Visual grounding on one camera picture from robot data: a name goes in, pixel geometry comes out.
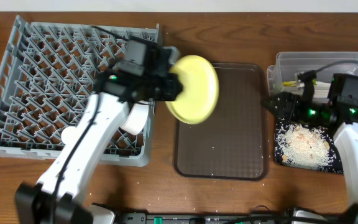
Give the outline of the pink small bowl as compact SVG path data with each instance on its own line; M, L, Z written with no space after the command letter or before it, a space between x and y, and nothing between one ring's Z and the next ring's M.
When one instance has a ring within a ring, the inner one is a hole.
M128 115L127 121L121 126L121 129L132 134L139 134L148 119L149 105L134 104Z

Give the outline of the yellow round plate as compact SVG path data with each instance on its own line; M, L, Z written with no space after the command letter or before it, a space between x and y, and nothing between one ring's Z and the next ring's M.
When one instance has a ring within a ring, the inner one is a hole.
M174 101L166 106L176 119L186 124L200 124L213 113L219 97L219 80L213 65L198 55L179 59L170 71L183 86Z

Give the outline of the green snack wrapper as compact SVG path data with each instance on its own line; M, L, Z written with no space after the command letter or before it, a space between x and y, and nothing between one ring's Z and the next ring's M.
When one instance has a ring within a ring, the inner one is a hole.
M304 85L304 83L298 83L297 81L288 81L288 82L283 82L283 85L288 87L297 86L298 88L300 88Z

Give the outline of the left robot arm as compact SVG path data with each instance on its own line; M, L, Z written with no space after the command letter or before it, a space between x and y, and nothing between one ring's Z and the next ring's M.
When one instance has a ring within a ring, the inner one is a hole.
M67 127L65 146L35 185L18 187L14 200L20 223L114 223L103 205L83 206L91 177L114 133L139 133L149 101L173 101L183 86L170 72L180 56L176 47L132 37L127 52L95 78L80 122Z

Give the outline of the white paper napkin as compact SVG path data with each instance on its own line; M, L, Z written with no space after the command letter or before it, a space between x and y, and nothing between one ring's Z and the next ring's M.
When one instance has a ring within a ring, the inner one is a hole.
M331 87L330 83L316 82L314 84L313 98L327 98L330 87Z

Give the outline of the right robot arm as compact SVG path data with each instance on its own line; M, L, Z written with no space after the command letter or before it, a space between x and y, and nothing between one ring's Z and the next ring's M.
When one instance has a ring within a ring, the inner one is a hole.
M358 223L358 76L335 73L327 103L313 102L315 70L301 73L302 95L280 92L261 104L276 118L321 126L333 132L334 145L342 161L349 208L334 223Z

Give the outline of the white cup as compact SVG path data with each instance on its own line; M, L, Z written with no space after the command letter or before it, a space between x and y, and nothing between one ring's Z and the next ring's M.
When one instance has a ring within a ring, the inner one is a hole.
M62 131L61 139L65 145L74 145L79 136L80 134L76 126L68 126Z

